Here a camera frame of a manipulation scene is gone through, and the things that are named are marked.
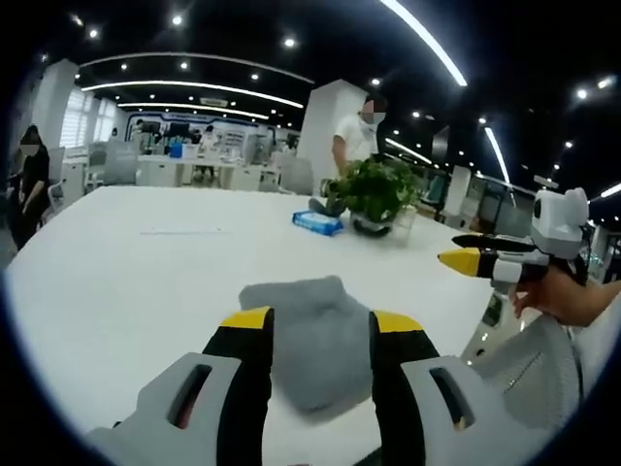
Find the ceiling light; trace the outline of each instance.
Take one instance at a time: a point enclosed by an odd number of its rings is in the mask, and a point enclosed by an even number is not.
[[[505,159],[503,158],[501,147],[498,145],[498,141],[496,141],[496,136],[494,136],[492,128],[485,128],[485,134],[487,135],[487,139],[489,139],[489,142],[492,145],[494,153],[496,153],[496,158],[498,158],[498,164],[501,166],[501,172],[503,172],[505,182],[507,184],[511,184],[511,180],[508,178],[507,166],[505,165]]]
[[[420,153],[415,152],[412,149],[405,147],[403,144],[399,144],[398,142],[393,141],[390,138],[386,138],[386,143],[388,143],[389,145],[391,145],[391,146],[393,146],[393,147],[395,147],[397,149],[400,149],[400,150],[402,150],[404,152],[407,152],[410,155],[413,155],[414,157],[417,157],[417,158],[421,159],[423,162],[427,162],[428,164],[431,165],[431,160],[429,160],[427,157],[422,156]]]
[[[170,107],[171,109],[188,109],[188,110],[206,110],[210,112],[227,112],[229,114],[240,115],[243,117],[254,117],[258,119],[269,119],[267,115],[253,114],[251,112],[243,112],[241,110],[221,109],[219,107],[208,107],[205,105],[195,104],[171,104],[171,103],[139,103],[139,104],[118,104],[120,108],[124,107]]]
[[[604,80],[601,80],[601,81],[598,83],[598,88],[599,88],[599,89],[604,89],[605,87],[608,87],[608,86],[612,85],[612,81],[613,81],[613,79],[612,79],[612,78],[606,78],[606,79],[604,79]]]
[[[84,27],[84,23],[78,15],[71,15],[71,21],[77,24],[79,27]]]
[[[386,7],[392,10],[395,15],[400,17],[406,24],[414,30],[418,37],[420,37],[425,44],[429,46],[429,48],[436,54],[436,56],[440,59],[440,61],[444,64],[448,72],[455,79],[455,81],[461,85],[466,86],[466,80],[462,73],[457,69],[455,63],[450,59],[450,57],[446,54],[444,49],[438,43],[436,38],[432,36],[429,31],[423,26],[418,19],[416,19],[403,5],[401,5],[397,0],[379,0]]]
[[[179,85],[179,86],[185,86],[185,87],[201,87],[201,88],[206,88],[206,89],[224,90],[227,92],[237,92],[238,94],[251,95],[252,97],[259,97],[261,99],[272,100],[274,102],[279,102],[280,104],[285,104],[291,107],[295,107],[297,109],[304,109],[304,105],[298,104],[297,102],[292,102],[290,100],[281,99],[274,95],[263,94],[261,92],[254,92],[253,90],[239,89],[236,87],[229,87],[227,85],[207,84],[207,83],[190,83],[186,81],[129,81],[129,82],[124,82],[124,83],[105,83],[105,84],[91,85],[89,87],[83,87],[82,91],[87,92],[89,90],[106,89],[109,87],[126,87],[126,86],[132,86],[132,85]]]
[[[602,197],[609,197],[612,194],[616,194],[619,191],[621,191],[621,183],[618,184],[617,186],[613,186],[611,189],[607,189],[601,195],[602,195]]]

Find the plant pot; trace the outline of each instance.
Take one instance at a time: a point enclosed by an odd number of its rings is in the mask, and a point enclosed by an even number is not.
[[[392,221],[374,222],[354,212],[351,213],[350,220],[356,232],[369,238],[383,238],[392,231]]]

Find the black pants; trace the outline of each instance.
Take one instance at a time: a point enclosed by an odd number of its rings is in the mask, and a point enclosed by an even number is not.
[[[24,214],[23,205],[19,202],[17,193],[14,192],[11,196],[8,221],[11,236],[13,236],[13,241],[16,243],[18,250],[21,250],[37,232],[41,216],[48,207],[45,202],[46,199],[38,200],[39,202],[37,200],[33,201],[26,214]]]

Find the man in white shirt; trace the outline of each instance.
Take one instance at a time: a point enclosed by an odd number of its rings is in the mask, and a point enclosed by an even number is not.
[[[377,126],[386,118],[386,107],[383,97],[369,94],[360,112],[339,122],[332,144],[339,175],[346,173],[347,163],[379,153]]]

